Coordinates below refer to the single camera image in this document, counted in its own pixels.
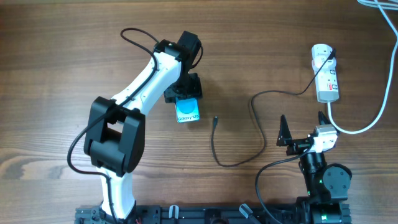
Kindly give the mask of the turquoise screen smartphone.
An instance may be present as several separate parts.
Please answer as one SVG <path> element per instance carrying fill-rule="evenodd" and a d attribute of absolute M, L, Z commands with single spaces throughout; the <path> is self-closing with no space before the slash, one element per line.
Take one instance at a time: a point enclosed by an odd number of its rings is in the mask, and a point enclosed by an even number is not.
<path fill-rule="evenodd" d="M 178 123 L 187 123 L 200 120 L 197 99 L 176 100 L 176 116 Z"/>

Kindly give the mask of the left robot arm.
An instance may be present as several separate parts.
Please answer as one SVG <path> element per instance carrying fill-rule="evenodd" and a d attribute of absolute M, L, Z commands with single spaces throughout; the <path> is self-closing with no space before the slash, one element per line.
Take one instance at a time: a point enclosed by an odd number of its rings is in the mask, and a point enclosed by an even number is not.
<path fill-rule="evenodd" d="M 201 82 L 190 73 L 203 55 L 198 36 L 185 31 L 178 42 L 156 42 L 149 53 L 149 63 L 131 84 L 91 105 L 83 150 L 101 175 L 99 218 L 105 223 L 135 222 L 132 172 L 143 155 L 146 117 L 157 100 L 175 105 L 178 123 L 200 120 Z"/>

